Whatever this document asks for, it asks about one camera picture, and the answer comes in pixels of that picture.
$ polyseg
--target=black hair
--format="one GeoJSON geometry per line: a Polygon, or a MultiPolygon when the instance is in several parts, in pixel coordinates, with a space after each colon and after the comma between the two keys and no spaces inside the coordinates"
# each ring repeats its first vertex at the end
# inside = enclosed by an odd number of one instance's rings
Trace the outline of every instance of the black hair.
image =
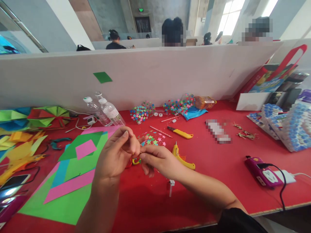
{"type": "Polygon", "coordinates": [[[217,36],[215,42],[217,42],[217,41],[223,36],[223,33],[224,33],[224,32],[221,31],[221,32],[218,34],[218,36],[217,36]]]}
{"type": "Polygon", "coordinates": [[[204,45],[211,45],[211,36],[212,34],[210,32],[206,33],[204,35],[204,45]]]}
{"type": "Polygon", "coordinates": [[[119,34],[116,30],[109,30],[109,34],[112,40],[120,39],[119,34]]]}
{"type": "Polygon", "coordinates": [[[167,46],[175,46],[176,43],[183,44],[183,23],[176,17],[174,20],[167,18],[162,25],[162,39],[167,46]]]}

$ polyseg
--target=window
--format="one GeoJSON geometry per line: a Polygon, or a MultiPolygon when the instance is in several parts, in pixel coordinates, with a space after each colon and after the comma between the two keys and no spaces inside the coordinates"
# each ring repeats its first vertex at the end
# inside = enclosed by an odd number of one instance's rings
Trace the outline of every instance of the window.
{"type": "Polygon", "coordinates": [[[218,33],[223,31],[224,36],[231,36],[240,16],[245,0],[228,0],[220,21],[218,33]]]}

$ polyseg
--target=yellow utility knife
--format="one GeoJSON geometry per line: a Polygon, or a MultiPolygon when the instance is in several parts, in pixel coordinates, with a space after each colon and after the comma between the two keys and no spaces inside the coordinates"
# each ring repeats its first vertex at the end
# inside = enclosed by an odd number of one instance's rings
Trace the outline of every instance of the yellow utility knife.
{"type": "Polygon", "coordinates": [[[190,168],[192,170],[195,170],[195,164],[194,163],[187,163],[186,161],[182,160],[181,157],[179,156],[179,149],[177,146],[177,142],[173,147],[173,155],[177,158],[179,162],[181,162],[182,165],[186,166],[187,168],[190,168]]]}
{"type": "Polygon", "coordinates": [[[183,132],[183,131],[180,131],[179,129],[174,129],[174,128],[170,127],[170,126],[168,126],[167,128],[168,128],[169,130],[172,130],[174,133],[176,133],[176,134],[178,134],[178,135],[180,135],[180,136],[186,138],[186,139],[190,139],[190,138],[193,137],[193,134],[187,134],[187,133],[185,133],[185,132],[183,132]]]}

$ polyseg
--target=hand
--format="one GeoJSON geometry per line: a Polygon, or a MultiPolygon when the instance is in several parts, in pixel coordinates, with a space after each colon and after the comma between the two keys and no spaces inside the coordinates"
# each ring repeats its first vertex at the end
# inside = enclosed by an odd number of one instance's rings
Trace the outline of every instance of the hand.
{"type": "Polygon", "coordinates": [[[166,178],[179,180],[184,170],[187,169],[163,146],[147,145],[140,151],[142,153],[140,154],[142,169],[149,177],[154,177],[154,168],[156,168],[166,178]]]}
{"type": "Polygon", "coordinates": [[[138,140],[129,127],[117,129],[100,153],[94,179],[119,178],[130,158],[138,157],[140,144],[145,140],[147,136],[138,140]]]}

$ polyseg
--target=forearm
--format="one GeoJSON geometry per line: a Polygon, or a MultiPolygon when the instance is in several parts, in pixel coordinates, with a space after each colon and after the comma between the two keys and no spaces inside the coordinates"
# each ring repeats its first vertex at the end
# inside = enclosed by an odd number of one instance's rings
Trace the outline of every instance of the forearm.
{"type": "Polygon", "coordinates": [[[217,179],[185,169],[178,181],[188,190],[200,196],[217,217],[219,217],[222,210],[232,207],[240,208],[246,212],[233,192],[217,179]]]}
{"type": "Polygon", "coordinates": [[[119,200],[119,178],[94,179],[90,198],[76,225],[76,233],[111,232],[119,200]]]}

